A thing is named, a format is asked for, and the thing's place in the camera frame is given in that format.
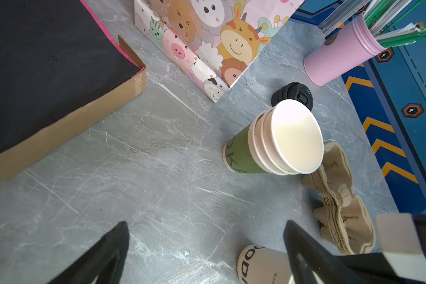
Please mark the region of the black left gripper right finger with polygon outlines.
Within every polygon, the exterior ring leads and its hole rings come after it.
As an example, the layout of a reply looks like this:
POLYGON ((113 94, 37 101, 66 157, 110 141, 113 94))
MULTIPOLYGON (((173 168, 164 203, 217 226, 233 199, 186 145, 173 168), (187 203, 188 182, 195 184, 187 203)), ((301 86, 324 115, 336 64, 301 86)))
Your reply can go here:
POLYGON ((381 250, 334 256, 291 220, 286 223, 284 242, 297 284, 424 284, 398 277, 381 250))

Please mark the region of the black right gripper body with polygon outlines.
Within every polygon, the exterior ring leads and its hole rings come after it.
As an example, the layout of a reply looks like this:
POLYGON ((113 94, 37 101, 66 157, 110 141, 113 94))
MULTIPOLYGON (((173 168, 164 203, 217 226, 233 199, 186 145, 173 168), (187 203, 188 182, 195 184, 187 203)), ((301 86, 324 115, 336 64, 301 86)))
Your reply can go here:
POLYGON ((381 252, 395 274, 426 284, 426 215, 376 217, 381 252))

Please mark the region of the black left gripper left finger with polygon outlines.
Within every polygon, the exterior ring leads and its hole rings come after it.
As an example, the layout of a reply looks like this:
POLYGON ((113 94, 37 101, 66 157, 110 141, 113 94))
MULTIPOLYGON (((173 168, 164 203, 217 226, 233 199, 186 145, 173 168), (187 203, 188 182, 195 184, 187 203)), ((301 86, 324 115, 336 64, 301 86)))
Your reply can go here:
POLYGON ((129 249, 130 233, 125 221, 72 263, 51 284, 118 284, 129 249))

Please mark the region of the white paper cup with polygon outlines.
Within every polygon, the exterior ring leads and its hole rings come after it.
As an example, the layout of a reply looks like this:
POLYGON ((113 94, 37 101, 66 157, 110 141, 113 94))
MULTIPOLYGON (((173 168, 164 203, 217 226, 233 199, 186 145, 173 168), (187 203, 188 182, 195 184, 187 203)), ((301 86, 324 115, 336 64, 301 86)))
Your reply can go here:
POLYGON ((242 250, 237 274, 241 284, 288 284, 293 279, 287 252, 258 245, 242 250))

